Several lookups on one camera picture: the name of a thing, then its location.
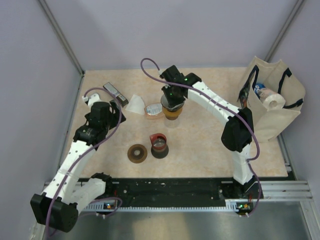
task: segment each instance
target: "canvas bag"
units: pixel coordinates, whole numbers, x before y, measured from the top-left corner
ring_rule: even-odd
[[[282,109],[268,110],[254,92],[256,83],[279,93],[285,99]],[[254,134],[259,142],[277,137],[299,114],[306,90],[282,61],[265,62],[256,56],[247,67],[238,86],[242,108],[252,111]]]

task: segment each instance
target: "brown disc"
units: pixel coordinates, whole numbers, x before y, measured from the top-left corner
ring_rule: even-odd
[[[146,160],[148,151],[145,146],[141,144],[132,145],[128,150],[128,158],[134,164],[140,164]]]

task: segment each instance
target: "beige table surface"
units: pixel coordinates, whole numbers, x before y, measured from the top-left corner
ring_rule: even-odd
[[[219,68],[180,68],[185,75],[193,72],[209,88],[227,101],[235,104],[237,84],[245,71],[243,67]],[[148,69],[157,76],[155,69]],[[81,96],[92,87],[102,87],[111,82],[128,100],[133,94],[143,98],[146,105],[159,103],[162,96],[162,83],[149,79],[140,69],[128,70],[89,70],[85,73],[80,90],[80,97],[69,132],[69,149],[77,128],[85,123],[85,114],[90,111],[82,102]],[[98,93],[104,101],[112,98],[103,91]],[[80,177],[90,177],[94,173],[104,172],[113,178],[183,178],[183,177],[231,177],[233,160],[221,142],[223,126],[204,108],[191,100],[186,100],[179,125],[167,127],[168,120],[146,119],[145,116],[122,109],[126,121],[118,131],[88,161]],[[156,159],[151,154],[149,135],[165,134],[169,154],[163,159]],[[147,158],[139,164],[131,163],[127,157],[130,146],[142,144],[148,150]],[[261,177],[287,176],[285,163],[277,140],[261,143],[260,157],[252,163],[253,169]],[[251,147],[252,156],[256,146]]]

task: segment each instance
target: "paper towel roll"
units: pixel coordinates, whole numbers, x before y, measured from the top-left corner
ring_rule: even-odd
[[[269,88],[259,89],[257,94],[259,95],[263,106],[265,106],[268,111],[282,109],[286,103],[286,100],[283,96]]]

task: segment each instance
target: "table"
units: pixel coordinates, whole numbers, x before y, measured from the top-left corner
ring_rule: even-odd
[[[185,75],[193,72],[207,86],[232,104],[237,102],[237,85],[245,72],[244,67],[180,68]],[[158,76],[155,69],[148,69],[153,76]],[[128,100],[133,94],[141,96],[145,105],[159,103],[163,84],[143,74],[140,69],[88,70],[85,73],[80,97],[77,102],[73,123],[69,131],[67,149],[77,128],[83,125],[85,114],[90,111],[81,96],[92,87],[102,87],[111,82]],[[103,91],[98,93],[103,101],[112,98]],[[167,127],[168,120],[146,119],[145,116],[122,109],[126,121],[118,131],[88,161],[80,177],[89,178],[94,173],[105,173],[113,178],[198,178],[232,177],[233,160],[221,142],[223,126],[218,120],[195,102],[186,100],[179,125]],[[169,154],[163,159],[156,159],[151,154],[149,136],[162,133],[167,137]],[[130,146],[142,144],[148,150],[144,162],[135,164],[129,161],[127,152]],[[287,171],[282,153],[275,139],[260,144],[260,157],[253,161],[252,167],[261,177],[286,177]],[[251,147],[252,156],[256,146]]]

